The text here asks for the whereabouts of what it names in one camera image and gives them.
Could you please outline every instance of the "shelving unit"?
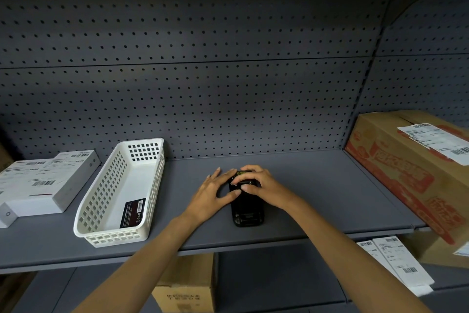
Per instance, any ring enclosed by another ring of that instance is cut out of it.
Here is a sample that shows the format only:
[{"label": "shelving unit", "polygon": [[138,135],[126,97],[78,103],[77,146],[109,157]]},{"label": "shelving unit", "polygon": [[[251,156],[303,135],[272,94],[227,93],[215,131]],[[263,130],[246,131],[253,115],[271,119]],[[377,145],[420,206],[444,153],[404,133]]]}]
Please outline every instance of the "shelving unit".
[{"label": "shelving unit", "polygon": [[[120,141],[164,138],[149,240],[207,174],[248,163],[353,239],[425,230],[343,148],[365,112],[469,126],[468,13],[469,0],[0,0],[2,142],[25,159],[95,149],[104,163]],[[63,214],[0,230],[0,273],[41,270],[15,313],[70,312],[145,244],[95,249],[73,235],[96,174]],[[238,228],[224,208],[179,255],[213,251],[220,313],[357,311],[281,210]],[[466,270],[426,268],[425,303],[467,306]],[[142,310],[158,311],[152,298]]]}]

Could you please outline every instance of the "forearm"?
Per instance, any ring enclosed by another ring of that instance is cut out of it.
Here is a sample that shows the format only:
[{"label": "forearm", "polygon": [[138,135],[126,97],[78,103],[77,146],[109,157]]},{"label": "forearm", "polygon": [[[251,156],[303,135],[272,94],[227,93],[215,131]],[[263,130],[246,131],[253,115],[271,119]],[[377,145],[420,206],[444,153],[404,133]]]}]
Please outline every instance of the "forearm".
[{"label": "forearm", "polygon": [[285,210],[311,239],[361,312],[430,312],[388,270],[304,200],[290,200]]},{"label": "forearm", "polygon": [[196,227],[196,221],[186,214],[174,218],[160,235],[91,293],[74,313],[138,313],[171,258]]}]

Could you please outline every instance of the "person's left arm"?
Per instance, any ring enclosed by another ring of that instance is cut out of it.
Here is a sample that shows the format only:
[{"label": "person's left arm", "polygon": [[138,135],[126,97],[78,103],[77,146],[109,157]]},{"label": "person's left arm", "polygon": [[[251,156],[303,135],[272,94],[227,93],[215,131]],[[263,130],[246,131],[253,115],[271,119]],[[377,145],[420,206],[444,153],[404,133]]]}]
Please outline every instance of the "person's left arm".
[{"label": "person's left arm", "polygon": [[241,193],[237,190],[217,198],[220,186],[235,173],[232,169],[218,176],[218,168],[208,175],[184,213],[170,221],[155,239],[122,264],[73,313],[140,312],[169,261],[192,232]]}]

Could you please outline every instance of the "lower shelf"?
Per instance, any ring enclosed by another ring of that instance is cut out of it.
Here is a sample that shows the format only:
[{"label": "lower shelf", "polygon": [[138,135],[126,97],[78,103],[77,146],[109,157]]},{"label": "lower shelf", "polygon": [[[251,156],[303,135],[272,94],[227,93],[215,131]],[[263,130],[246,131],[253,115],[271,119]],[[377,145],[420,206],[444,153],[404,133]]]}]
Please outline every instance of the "lower shelf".
[{"label": "lower shelf", "polygon": [[[39,272],[13,313],[72,312],[119,265]],[[435,279],[436,292],[422,298],[431,309],[469,305],[469,270],[425,269]],[[358,313],[311,243],[220,253],[216,305],[217,313]],[[141,313],[157,312],[150,296]]]},{"label": "lower shelf", "polygon": [[[411,232],[418,222],[399,201],[368,176],[342,150],[266,153],[168,161],[161,180],[149,240],[179,215],[205,177],[246,164],[268,168],[285,186],[307,200],[335,227],[353,238]],[[91,180],[62,214],[19,218],[0,230],[0,273],[36,271],[124,262],[145,242],[93,248],[73,235],[75,213]],[[228,186],[220,190],[228,192]],[[265,205],[258,227],[233,224],[229,206],[200,226],[182,246],[184,254],[266,247],[306,240],[305,233],[282,210]]]}]

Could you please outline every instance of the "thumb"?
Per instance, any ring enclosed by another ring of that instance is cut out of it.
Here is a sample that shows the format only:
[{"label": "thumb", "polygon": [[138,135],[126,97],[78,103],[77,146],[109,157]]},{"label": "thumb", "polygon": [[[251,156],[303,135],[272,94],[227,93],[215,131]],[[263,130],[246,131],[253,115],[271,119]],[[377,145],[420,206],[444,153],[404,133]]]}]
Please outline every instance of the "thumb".
[{"label": "thumb", "polygon": [[233,202],[240,194],[241,194],[241,190],[234,190],[234,191],[228,192],[225,197],[218,198],[218,202],[220,203],[221,207],[224,207],[228,203]]},{"label": "thumb", "polygon": [[261,188],[257,186],[253,186],[251,184],[244,184],[241,186],[241,189],[249,194],[255,194],[256,196],[260,194],[260,190],[261,190]]}]

